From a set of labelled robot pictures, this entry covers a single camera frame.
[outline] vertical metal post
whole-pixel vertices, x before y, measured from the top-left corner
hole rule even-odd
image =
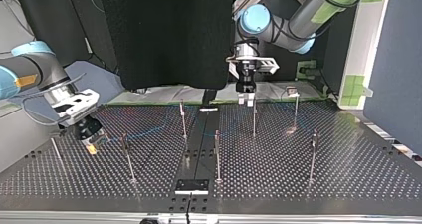
[[[63,162],[63,160],[62,160],[62,156],[61,156],[61,155],[60,155],[60,153],[59,153],[59,149],[57,148],[56,141],[54,140],[54,138],[53,138],[53,137],[52,137],[52,138],[50,138],[50,141],[52,142],[52,144],[53,144],[53,148],[54,148],[54,151],[56,152],[56,155],[57,155],[57,157],[59,158],[60,163],[62,164],[63,171],[65,171],[65,172],[66,172],[65,163]]]
[[[215,154],[217,157],[217,183],[221,183],[223,180],[221,179],[221,172],[220,172],[220,133],[218,130],[215,131]]]
[[[310,185],[314,182],[314,166],[315,166],[315,161],[316,161],[317,149],[319,147],[319,133],[316,129],[314,130],[314,133],[313,133],[312,146],[313,146],[313,160],[311,161]]]
[[[132,163],[131,163],[131,160],[130,160],[130,154],[129,153],[127,153],[127,162],[129,163],[130,174],[132,176],[132,179],[131,179],[130,182],[131,183],[137,183],[136,177],[134,176],[133,166],[132,166]]]
[[[257,135],[257,99],[254,99],[254,130],[253,137]]]
[[[130,144],[128,142],[128,135],[125,132],[123,134],[123,136],[121,137],[121,149],[123,150],[123,154],[125,154],[126,158],[127,158],[127,163],[129,165],[130,168],[130,175],[131,175],[131,180],[130,183],[134,184],[137,183],[136,177],[134,176],[134,171],[133,171],[133,164],[131,162],[130,159]]]
[[[295,101],[295,119],[298,116],[298,107],[299,107],[299,93],[297,93],[296,101]]]
[[[185,112],[184,112],[183,100],[180,102],[180,115],[182,116],[182,123],[183,123],[183,137],[186,141],[187,134],[186,134],[186,121],[185,121]]]

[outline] black curtain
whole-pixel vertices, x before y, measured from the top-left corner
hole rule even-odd
[[[123,85],[227,83],[234,0],[102,0]]]

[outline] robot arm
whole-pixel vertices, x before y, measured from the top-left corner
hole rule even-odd
[[[92,90],[78,92],[55,54],[44,42],[31,42],[12,50],[14,57],[0,60],[0,100],[38,87],[60,117],[59,122],[73,126],[74,135],[90,152],[107,139],[102,125],[90,117],[99,94]]]
[[[238,83],[236,91],[239,94],[239,103],[243,97],[247,96],[248,105],[252,103],[256,85],[254,73],[267,72],[274,73],[279,67],[275,61],[264,63],[258,53],[258,40],[272,43],[285,48],[291,52],[305,54],[314,44],[318,29],[332,17],[335,12],[348,7],[355,6],[359,0],[346,0],[348,3],[341,4],[333,0],[306,0],[296,11],[290,20],[274,16],[261,4],[249,6],[235,14],[237,19],[237,36],[235,43],[235,55],[228,62],[236,64],[236,69],[231,68],[231,73],[236,70]],[[315,19],[317,13],[323,9],[322,6],[333,6],[334,12]]]

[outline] perforated metal surface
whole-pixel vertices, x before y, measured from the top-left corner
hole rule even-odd
[[[191,129],[196,108],[187,107]],[[109,107],[96,115],[111,142],[90,156],[70,135],[57,139],[64,168],[50,148],[0,184],[0,195],[43,197],[169,197],[185,141],[178,106]],[[128,133],[137,185],[131,184],[119,138]]]
[[[221,172],[214,197],[223,200],[420,200],[422,184],[370,139],[356,119],[325,102],[220,106]],[[313,130],[320,133],[310,183]]]
[[[213,149],[219,126],[222,183],[213,178],[215,155],[186,162],[178,107],[110,107],[97,114],[112,138],[99,155],[69,136],[57,140],[65,172],[52,148],[36,150],[6,179],[0,175],[0,210],[422,215],[422,169],[333,104],[300,103],[296,122],[292,103],[258,104],[255,139],[251,108],[219,107],[198,119],[189,107],[186,120],[198,153]],[[320,147],[310,184],[314,129]],[[137,185],[118,141],[124,131],[134,144]],[[174,196],[185,162],[211,184],[209,195],[189,204]]]

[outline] metal bracket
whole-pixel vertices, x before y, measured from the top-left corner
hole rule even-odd
[[[176,195],[208,195],[208,179],[179,179],[176,184]]]
[[[249,61],[257,60],[257,61],[259,61],[260,65],[258,66],[259,69],[257,70],[257,72],[259,72],[259,73],[273,74],[280,67],[279,64],[277,64],[277,62],[274,58],[243,56],[243,57],[238,57],[238,58],[234,59],[234,57],[228,57],[228,58],[226,58],[226,62],[229,63],[229,72],[237,79],[239,79],[239,74],[236,71],[236,63],[238,63],[242,60],[249,60]]]

